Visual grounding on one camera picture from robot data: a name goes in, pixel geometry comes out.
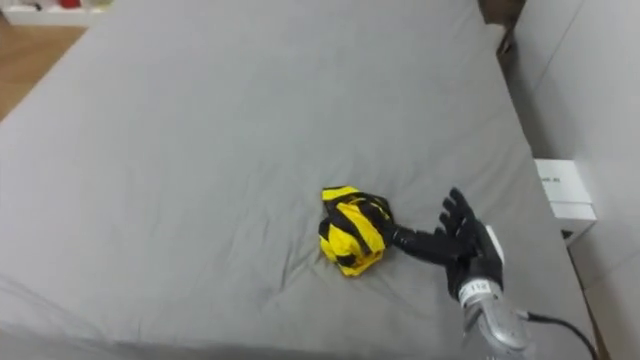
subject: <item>yellow fabric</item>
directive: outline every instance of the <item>yellow fabric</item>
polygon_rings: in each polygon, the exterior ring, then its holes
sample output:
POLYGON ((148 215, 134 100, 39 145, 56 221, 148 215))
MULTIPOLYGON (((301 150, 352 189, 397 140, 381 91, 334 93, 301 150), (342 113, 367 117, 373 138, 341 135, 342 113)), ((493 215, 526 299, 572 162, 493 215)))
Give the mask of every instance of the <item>yellow fabric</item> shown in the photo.
POLYGON ((327 218, 319 230, 322 252, 344 275, 360 275, 382 258, 386 248, 383 234, 378 231, 385 224, 374 224, 376 219, 393 221, 386 200, 364 194, 352 186, 324 189, 322 200, 327 209, 327 218), (368 214, 378 212, 380 215, 373 218, 365 215, 359 205, 366 204, 372 205, 368 214))

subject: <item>red object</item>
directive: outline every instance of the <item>red object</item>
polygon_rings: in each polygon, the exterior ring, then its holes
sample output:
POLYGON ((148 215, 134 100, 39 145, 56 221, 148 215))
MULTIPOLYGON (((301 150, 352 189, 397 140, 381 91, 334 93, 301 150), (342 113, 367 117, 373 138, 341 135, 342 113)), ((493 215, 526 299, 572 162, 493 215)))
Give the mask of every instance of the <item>red object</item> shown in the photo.
POLYGON ((58 3, 65 9, 74 9, 82 5, 80 0, 58 0, 58 3))

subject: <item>robotic hand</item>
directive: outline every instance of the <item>robotic hand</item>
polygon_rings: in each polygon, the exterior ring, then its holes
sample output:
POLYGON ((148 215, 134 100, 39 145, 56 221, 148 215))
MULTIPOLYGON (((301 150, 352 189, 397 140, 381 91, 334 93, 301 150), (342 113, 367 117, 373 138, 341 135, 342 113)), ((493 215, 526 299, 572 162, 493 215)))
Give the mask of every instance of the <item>robotic hand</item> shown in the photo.
POLYGON ((443 206, 443 227, 433 234, 396 226, 390 242, 411 256, 445 268, 449 294, 464 309, 465 340, 479 330, 492 355, 503 359, 528 356, 522 314, 502 297, 503 254, 493 230, 476 218, 455 188, 443 206))

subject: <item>gray bed sheet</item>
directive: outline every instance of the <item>gray bed sheet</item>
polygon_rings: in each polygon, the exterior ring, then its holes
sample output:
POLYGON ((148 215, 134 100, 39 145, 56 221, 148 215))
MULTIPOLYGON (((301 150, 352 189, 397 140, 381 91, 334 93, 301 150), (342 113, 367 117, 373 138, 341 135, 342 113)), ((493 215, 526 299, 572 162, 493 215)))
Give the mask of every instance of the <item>gray bed sheet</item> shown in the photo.
MULTIPOLYGON (((456 358, 443 270, 322 257, 342 184, 427 230, 460 187, 506 295, 590 333, 490 41, 472 0, 118 1, 0 127, 0 346, 456 358)), ((541 359, 586 355, 531 333, 541 359)))

